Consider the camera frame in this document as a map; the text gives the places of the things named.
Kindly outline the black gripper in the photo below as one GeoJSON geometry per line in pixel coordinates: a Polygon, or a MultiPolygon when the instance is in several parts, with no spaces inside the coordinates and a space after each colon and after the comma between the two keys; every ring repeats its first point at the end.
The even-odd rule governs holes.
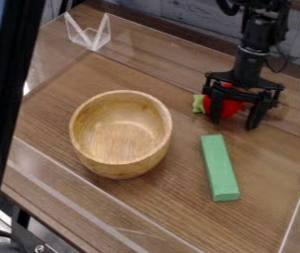
{"type": "Polygon", "coordinates": [[[252,103],[247,130],[259,126],[270,110],[270,104],[278,103],[284,86],[260,77],[267,55],[267,51],[252,50],[240,45],[233,69],[205,74],[201,93],[211,96],[211,119],[215,124],[220,122],[224,98],[252,103]]]}

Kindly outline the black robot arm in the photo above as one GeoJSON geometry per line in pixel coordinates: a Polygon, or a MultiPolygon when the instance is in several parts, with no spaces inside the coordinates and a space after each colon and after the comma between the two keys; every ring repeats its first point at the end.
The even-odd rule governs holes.
{"type": "Polygon", "coordinates": [[[255,129],[267,111],[278,107],[284,85],[260,77],[270,49],[286,40],[291,0],[215,0],[223,13],[243,14],[241,42],[233,68],[208,72],[201,94],[211,99],[209,117],[220,122],[225,101],[251,103],[245,129],[255,129]]]}

